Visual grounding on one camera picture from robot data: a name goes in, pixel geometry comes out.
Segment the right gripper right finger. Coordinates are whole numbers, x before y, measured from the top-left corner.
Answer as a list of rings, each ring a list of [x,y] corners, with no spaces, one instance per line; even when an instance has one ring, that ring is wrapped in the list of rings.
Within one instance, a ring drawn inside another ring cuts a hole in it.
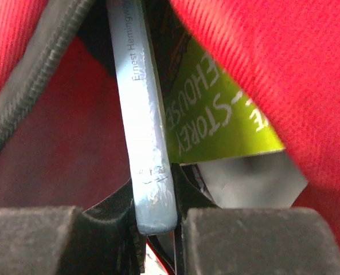
[[[340,274],[340,249],[314,210],[190,209],[178,274]]]

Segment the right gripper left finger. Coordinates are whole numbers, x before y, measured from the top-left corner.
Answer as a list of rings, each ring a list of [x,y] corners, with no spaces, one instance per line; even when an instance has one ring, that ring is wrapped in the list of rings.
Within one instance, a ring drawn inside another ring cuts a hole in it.
[[[124,225],[77,207],[0,209],[0,274],[135,274]]]

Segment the light blue book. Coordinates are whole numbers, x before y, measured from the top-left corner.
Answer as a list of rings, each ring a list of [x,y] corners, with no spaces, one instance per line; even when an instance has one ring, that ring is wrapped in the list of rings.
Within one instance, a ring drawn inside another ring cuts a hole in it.
[[[167,233],[178,215],[144,3],[108,1],[107,8],[137,228],[143,235]]]

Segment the green Treehouse book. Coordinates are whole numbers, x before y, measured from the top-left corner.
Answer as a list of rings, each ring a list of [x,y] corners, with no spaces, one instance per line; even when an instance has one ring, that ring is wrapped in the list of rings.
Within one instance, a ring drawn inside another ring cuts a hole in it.
[[[163,98],[172,163],[284,150],[264,114],[195,40],[181,47],[174,71],[173,88]]]

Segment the red backpack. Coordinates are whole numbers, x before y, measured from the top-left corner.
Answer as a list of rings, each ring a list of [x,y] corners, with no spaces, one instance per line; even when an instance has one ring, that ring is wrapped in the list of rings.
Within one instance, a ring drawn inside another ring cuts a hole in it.
[[[187,212],[223,208],[204,194],[196,163],[169,160],[177,225],[139,232],[107,2],[0,1],[0,209],[77,207],[121,223],[135,274],[147,245],[178,274]],[[314,210],[340,249],[340,1],[143,3],[165,135],[163,98],[181,47],[195,40],[264,114],[307,181],[289,207],[237,209]]]

